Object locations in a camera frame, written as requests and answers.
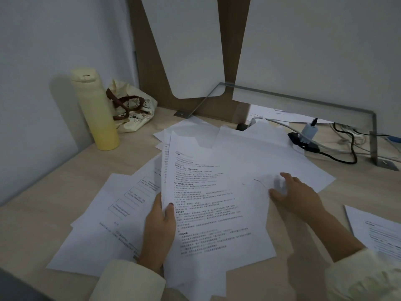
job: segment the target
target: bottle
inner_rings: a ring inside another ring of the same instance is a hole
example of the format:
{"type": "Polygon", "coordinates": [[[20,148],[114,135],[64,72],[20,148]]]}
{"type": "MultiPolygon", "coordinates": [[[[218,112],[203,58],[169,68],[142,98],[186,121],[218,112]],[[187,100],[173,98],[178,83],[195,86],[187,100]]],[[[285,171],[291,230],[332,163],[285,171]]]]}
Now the bottle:
{"type": "Polygon", "coordinates": [[[120,139],[98,72],[90,67],[75,69],[71,82],[98,149],[107,151],[118,147],[120,139]]]}
{"type": "MultiPolygon", "coordinates": [[[[315,118],[312,123],[306,124],[302,130],[302,134],[307,136],[310,139],[313,139],[315,136],[316,132],[318,131],[318,128],[315,127],[316,123],[318,122],[318,119],[315,118]]],[[[310,143],[310,140],[307,140],[306,138],[302,137],[300,138],[300,141],[303,142],[304,144],[310,143]]]]}

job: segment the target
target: yellow water bottle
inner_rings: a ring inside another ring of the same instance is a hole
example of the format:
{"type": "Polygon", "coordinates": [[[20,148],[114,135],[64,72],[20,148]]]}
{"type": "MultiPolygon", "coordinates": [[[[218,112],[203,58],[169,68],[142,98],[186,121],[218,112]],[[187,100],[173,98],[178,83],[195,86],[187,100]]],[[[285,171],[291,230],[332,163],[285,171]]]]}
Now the yellow water bottle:
{"type": "Polygon", "coordinates": [[[120,145],[112,110],[102,80],[91,67],[72,71],[72,84],[78,102],[99,150],[113,150],[120,145]]]}

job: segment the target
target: person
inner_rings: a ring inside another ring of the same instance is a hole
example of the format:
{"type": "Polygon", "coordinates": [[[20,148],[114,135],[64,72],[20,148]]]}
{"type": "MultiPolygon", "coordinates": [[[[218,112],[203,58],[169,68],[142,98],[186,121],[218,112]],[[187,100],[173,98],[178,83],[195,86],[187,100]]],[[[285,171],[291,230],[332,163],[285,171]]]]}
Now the person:
{"type": "MultiPolygon", "coordinates": [[[[281,173],[281,176],[286,180],[287,195],[270,189],[270,198],[306,222],[334,262],[325,275],[328,299],[401,300],[401,269],[387,262],[382,254],[368,250],[325,210],[311,187],[288,173],[281,173]]],[[[146,218],[138,263],[113,260],[104,270],[90,300],[160,300],[165,286],[160,270],[175,230],[173,204],[168,205],[164,216],[158,194],[146,218]]]]}

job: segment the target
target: desk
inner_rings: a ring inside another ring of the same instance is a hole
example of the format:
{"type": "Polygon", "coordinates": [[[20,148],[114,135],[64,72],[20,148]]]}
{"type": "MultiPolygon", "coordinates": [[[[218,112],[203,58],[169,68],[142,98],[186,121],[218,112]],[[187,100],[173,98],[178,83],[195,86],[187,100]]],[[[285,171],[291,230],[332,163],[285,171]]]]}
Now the desk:
{"type": "MultiPolygon", "coordinates": [[[[111,173],[131,175],[160,153],[152,134],[181,120],[173,114],[157,108],[152,121],[137,132],[120,134],[117,149],[103,152],[93,144],[0,207],[0,267],[56,300],[87,300],[97,278],[45,267],[71,232],[70,223],[85,211],[111,173]]],[[[338,136],[322,126],[316,139],[334,146],[338,136]]],[[[320,195],[346,227],[343,205],[401,223],[400,172],[375,167],[367,157],[349,166],[308,156],[337,178],[320,195]]],[[[277,257],[229,271],[228,300],[325,300],[323,272],[331,260],[310,228],[271,203],[267,230],[277,257]]]]}

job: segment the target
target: bag strap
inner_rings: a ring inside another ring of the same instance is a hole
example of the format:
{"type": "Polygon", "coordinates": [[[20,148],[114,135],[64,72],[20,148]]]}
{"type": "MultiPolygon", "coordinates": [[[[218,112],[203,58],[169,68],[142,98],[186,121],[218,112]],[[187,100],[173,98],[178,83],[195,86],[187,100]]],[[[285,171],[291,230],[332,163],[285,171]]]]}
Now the bag strap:
{"type": "Polygon", "coordinates": [[[110,89],[106,90],[106,96],[108,99],[110,99],[111,101],[113,101],[113,106],[117,109],[118,107],[122,107],[126,112],[121,115],[118,116],[113,116],[114,120],[123,120],[129,117],[129,112],[131,111],[138,111],[143,107],[143,104],[145,103],[145,99],[139,96],[124,96],[121,97],[120,99],[118,99],[113,92],[110,89]],[[137,107],[133,107],[132,109],[129,109],[129,107],[127,107],[124,103],[127,102],[128,100],[132,99],[132,98],[138,98],[139,99],[139,106],[137,107]]]}

